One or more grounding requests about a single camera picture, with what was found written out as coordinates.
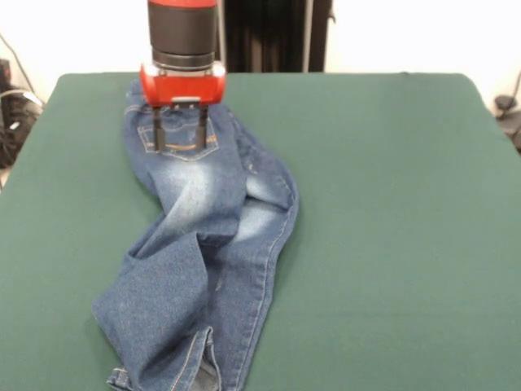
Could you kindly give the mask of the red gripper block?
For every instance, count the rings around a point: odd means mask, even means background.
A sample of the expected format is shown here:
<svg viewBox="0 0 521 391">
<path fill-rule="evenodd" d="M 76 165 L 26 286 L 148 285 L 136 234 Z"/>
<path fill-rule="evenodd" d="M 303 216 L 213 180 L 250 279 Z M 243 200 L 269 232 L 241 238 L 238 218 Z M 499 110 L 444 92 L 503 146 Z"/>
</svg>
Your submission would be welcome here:
<svg viewBox="0 0 521 391">
<path fill-rule="evenodd" d="M 161 109 L 165 106 L 200 106 L 196 130 L 196 147 L 206 148 L 208 105 L 220 103 L 226 84 L 226 70 L 220 61 L 201 71 L 173 71 L 143 64 L 139 79 L 147 103 L 153 107 L 153 131 L 155 150 L 164 149 L 164 129 Z"/>
</svg>

